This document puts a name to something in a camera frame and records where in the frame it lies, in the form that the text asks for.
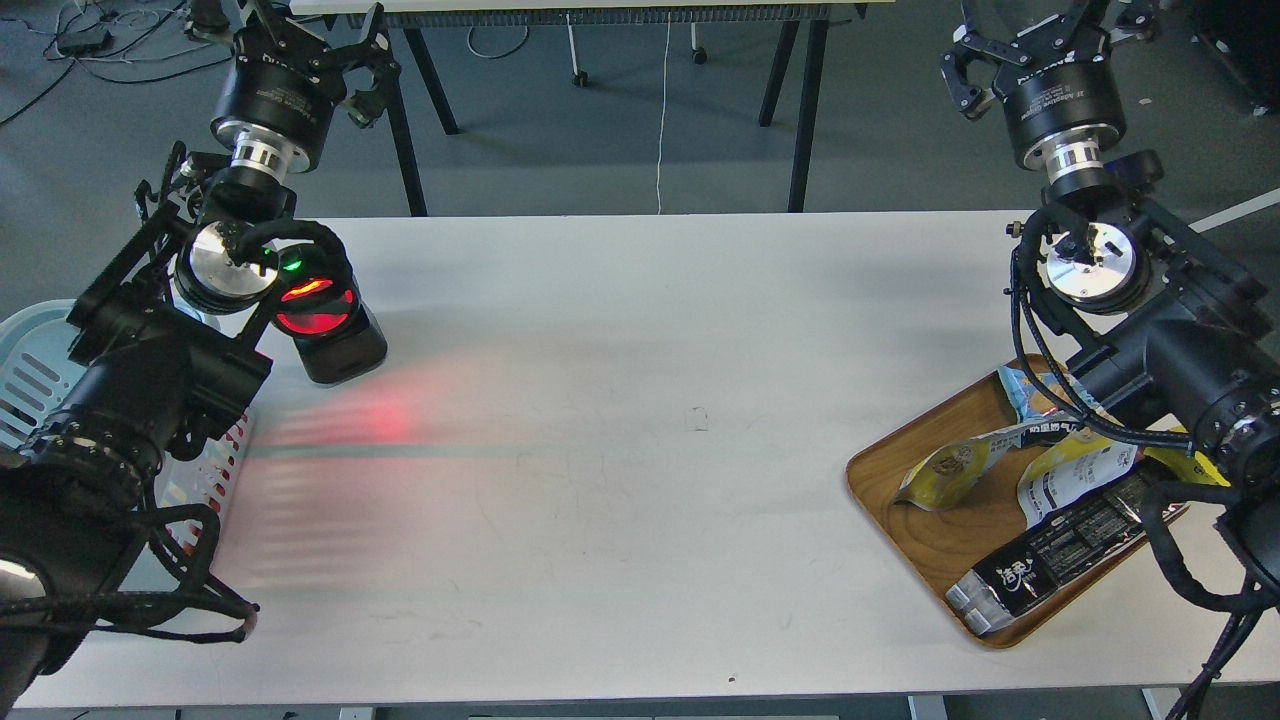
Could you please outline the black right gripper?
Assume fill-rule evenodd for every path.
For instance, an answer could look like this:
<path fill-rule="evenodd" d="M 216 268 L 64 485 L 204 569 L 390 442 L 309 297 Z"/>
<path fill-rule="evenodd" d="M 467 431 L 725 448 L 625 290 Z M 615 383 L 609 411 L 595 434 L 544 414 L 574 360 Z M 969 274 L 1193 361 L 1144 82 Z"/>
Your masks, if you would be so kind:
<path fill-rule="evenodd" d="M 940 72 L 951 104 L 979 120 L 1001 102 L 1015 163 L 1038 170 L 1053 136 L 1089 131 L 1103 150 L 1126 132 L 1111 47 L 1158 35 L 1152 1 L 1070 1 L 1039 28 L 1039 55 L 1027 33 L 1041 19 L 1038 1 L 960 1 L 960 23 Z"/>

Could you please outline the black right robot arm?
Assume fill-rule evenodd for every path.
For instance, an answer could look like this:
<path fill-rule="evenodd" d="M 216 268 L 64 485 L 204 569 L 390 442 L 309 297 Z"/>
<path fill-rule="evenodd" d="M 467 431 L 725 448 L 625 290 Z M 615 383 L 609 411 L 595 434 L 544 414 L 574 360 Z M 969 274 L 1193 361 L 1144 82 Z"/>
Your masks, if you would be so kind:
<path fill-rule="evenodd" d="M 940 69 L 968 119 L 1004 110 L 1016 164 L 1047 176 L 1042 208 L 1007 232 L 1012 338 L 1069 334 L 1044 356 L 1059 406 L 1084 427 L 1147 448 L 1204 456 L 1224 486 L 1160 480 L 1140 521 L 1172 589 L 1228 615 L 1199 675 L 1170 708 L 1197 719 L 1210 684 L 1277 607 L 1277 364 L 1258 341 L 1265 286 L 1152 199 L 1153 151 L 1108 160 L 1126 122 L 1110 55 L 1148 40 L 1149 1 L 1105 24 L 1105 1 L 1073 1 L 1011 38 L 983 35 L 970 1 Z"/>

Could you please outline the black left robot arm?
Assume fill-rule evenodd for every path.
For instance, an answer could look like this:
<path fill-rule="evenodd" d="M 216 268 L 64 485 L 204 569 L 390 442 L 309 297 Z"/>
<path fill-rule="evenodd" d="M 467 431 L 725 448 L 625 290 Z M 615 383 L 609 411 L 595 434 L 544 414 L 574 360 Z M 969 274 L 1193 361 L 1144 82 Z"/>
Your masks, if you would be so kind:
<path fill-rule="evenodd" d="M 317 165 L 338 108 L 367 127 L 394 100 L 384 9 L 340 47 L 269 1 L 239 10 L 238 31 L 218 1 L 193 3 L 188 23 L 230 49 L 210 126 L 224 154 L 177 143 L 159 191 L 141 186 L 138 232 L 67 318 L 84 374 L 3 451 L 4 711 L 92 632 L 244 641 L 259 606 L 212 574 L 216 509 L 161 506 L 157 477 L 250 407 L 273 369 L 266 328 L 320 386 L 387 357 L 346 246 L 294 214 L 285 183 Z"/>

